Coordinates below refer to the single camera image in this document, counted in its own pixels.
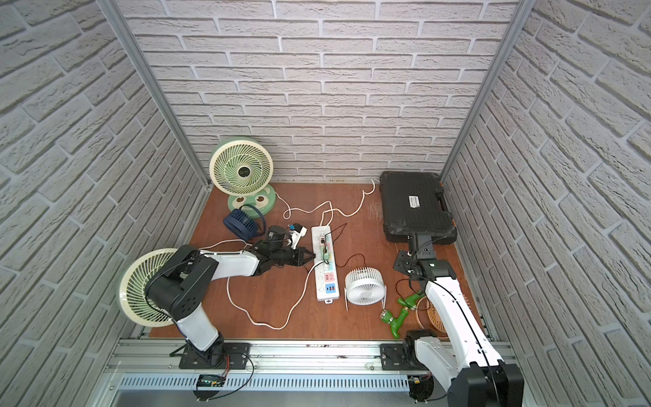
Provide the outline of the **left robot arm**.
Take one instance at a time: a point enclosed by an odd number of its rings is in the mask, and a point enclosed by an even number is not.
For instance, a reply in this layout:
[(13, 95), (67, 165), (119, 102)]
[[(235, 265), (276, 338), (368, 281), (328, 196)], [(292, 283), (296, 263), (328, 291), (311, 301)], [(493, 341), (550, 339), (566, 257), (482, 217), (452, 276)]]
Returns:
[(209, 285), (234, 276), (260, 276), (273, 267), (303, 266), (315, 254), (298, 245), (308, 232), (297, 223), (273, 226), (252, 247), (217, 253), (184, 245), (147, 282), (144, 297), (163, 310), (198, 351), (209, 352), (223, 337), (203, 310)]

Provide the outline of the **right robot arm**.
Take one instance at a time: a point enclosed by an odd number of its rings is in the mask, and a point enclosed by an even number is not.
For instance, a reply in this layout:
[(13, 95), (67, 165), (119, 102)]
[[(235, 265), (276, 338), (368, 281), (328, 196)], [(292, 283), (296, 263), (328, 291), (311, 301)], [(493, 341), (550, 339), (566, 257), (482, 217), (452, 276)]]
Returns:
[(430, 384), (444, 390), (450, 406), (521, 406), (525, 379), (516, 364), (508, 364), (472, 315), (451, 264), (438, 259), (434, 240), (424, 234), (407, 239), (409, 250), (400, 251), (396, 271), (420, 285), (420, 291), (437, 311), (450, 346), (445, 348), (428, 330), (407, 332), (400, 344), (381, 344), (385, 371), (425, 371), (420, 384), (410, 383), (417, 402), (436, 400)]

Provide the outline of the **white power strip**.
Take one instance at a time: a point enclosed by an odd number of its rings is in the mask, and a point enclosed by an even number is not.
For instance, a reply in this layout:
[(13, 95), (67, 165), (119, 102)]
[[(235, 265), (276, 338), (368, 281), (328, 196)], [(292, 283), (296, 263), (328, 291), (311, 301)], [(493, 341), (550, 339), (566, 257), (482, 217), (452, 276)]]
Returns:
[[(315, 253), (315, 287), (316, 298), (327, 305), (340, 298), (337, 279), (337, 266), (334, 255), (332, 229), (329, 226), (312, 227), (312, 245)], [(327, 257), (323, 258), (320, 252), (320, 237), (327, 240)]]

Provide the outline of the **navy blue small fan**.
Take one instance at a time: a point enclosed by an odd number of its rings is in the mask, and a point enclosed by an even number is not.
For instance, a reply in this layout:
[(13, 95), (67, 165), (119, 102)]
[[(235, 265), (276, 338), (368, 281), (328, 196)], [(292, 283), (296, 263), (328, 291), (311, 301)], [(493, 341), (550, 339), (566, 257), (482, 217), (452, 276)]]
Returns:
[[(263, 222), (262, 227), (259, 227), (259, 225), (242, 210), (245, 207), (251, 208), (259, 216)], [(251, 241), (254, 237), (262, 237), (267, 230), (264, 215), (256, 206), (249, 205), (248, 203), (242, 205), (239, 209), (232, 210), (232, 212), (224, 218), (223, 223), (230, 232), (245, 242)]]

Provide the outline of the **orange small fan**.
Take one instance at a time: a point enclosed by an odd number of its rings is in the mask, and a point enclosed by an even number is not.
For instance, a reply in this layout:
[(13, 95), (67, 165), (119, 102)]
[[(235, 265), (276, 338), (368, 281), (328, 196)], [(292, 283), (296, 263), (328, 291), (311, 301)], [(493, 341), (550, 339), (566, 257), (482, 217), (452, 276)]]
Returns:
[[(421, 315), (427, 315), (427, 323), (423, 322), (420, 318)], [(415, 318), (421, 329), (432, 329), (439, 337), (448, 337), (442, 318), (428, 299), (420, 298), (418, 300), (416, 303)]]

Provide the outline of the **white small desk fan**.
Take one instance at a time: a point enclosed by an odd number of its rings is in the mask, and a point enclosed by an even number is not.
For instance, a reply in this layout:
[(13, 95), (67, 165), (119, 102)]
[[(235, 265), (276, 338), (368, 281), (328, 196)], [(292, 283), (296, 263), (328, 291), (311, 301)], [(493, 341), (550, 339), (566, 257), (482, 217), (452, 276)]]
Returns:
[(381, 271), (373, 267), (361, 267), (350, 271), (345, 277), (346, 308), (349, 304), (366, 306), (378, 302), (386, 305), (387, 286)]

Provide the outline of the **green fan at back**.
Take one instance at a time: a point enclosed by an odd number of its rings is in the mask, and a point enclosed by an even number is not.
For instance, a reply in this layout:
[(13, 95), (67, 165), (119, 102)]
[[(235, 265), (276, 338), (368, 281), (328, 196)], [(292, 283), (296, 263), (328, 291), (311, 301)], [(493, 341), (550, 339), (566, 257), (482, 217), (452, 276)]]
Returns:
[(253, 219), (267, 215), (276, 204), (273, 171), (270, 153), (248, 137), (221, 142), (209, 161), (212, 183), (228, 196), (229, 209), (241, 209)]

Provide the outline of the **green fan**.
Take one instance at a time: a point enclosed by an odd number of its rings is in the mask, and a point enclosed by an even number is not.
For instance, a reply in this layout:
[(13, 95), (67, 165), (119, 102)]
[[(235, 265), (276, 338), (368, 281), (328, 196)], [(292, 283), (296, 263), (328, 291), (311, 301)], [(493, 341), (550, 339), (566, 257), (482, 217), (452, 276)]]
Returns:
[(172, 319), (152, 300), (146, 299), (145, 288), (176, 249), (157, 249), (132, 263), (120, 279), (117, 297), (125, 315), (143, 327), (168, 327)]
[(248, 137), (221, 142), (209, 161), (212, 183), (228, 196), (229, 209), (241, 209), (253, 219), (267, 215), (276, 204), (273, 171), (270, 153)]

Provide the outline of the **green fan at left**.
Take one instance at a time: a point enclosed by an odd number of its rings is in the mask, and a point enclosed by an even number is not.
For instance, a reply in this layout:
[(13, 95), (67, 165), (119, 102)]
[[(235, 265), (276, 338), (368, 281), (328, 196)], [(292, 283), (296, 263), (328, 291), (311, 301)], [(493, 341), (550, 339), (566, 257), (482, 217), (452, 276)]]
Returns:
[(168, 327), (172, 319), (152, 300), (146, 299), (145, 288), (176, 249), (157, 249), (132, 263), (120, 279), (117, 297), (125, 315), (143, 327)]

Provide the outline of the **black tool case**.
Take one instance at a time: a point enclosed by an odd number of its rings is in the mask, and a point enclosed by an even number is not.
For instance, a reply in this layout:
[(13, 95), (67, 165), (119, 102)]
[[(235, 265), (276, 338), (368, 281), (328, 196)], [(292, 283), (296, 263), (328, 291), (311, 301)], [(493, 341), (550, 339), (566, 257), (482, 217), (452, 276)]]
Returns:
[(383, 231), (388, 241), (403, 243), (411, 235), (425, 235), (435, 244), (457, 240), (439, 174), (384, 171), (380, 176)]

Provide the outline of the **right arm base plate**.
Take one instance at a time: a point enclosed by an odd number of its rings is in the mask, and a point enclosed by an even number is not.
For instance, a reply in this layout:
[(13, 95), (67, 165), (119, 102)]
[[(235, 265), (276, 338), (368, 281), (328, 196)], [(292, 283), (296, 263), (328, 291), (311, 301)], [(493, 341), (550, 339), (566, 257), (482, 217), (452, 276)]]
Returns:
[(424, 371), (417, 361), (415, 351), (406, 343), (384, 343), (379, 345), (383, 371)]

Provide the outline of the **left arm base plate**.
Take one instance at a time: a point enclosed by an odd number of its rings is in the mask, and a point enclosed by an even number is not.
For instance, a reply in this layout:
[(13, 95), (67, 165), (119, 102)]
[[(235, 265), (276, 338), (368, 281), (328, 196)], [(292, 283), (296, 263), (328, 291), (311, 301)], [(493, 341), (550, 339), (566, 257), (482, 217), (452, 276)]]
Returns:
[(248, 365), (247, 356), (251, 343), (226, 342), (214, 344), (206, 351), (196, 349), (189, 341), (186, 342), (179, 368), (182, 370), (244, 370)]

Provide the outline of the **aluminium front rail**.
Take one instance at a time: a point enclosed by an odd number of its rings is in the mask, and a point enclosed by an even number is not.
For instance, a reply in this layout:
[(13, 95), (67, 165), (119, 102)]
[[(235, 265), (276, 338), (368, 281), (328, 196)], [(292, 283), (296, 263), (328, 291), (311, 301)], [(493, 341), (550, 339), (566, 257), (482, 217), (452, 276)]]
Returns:
[[(110, 356), (106, 370), (123, 373), (200, 373), (225, 371), (203, 362), (184, 362), (182, 339), (122, 339)], [(385, 366), (397, 357), (381, 354), (381, 346), (400, 349), (400, 341), (361, 340), (228, 340), (232, 351), (230, 373), (255, 366), (257, 374), (386, 374)]]

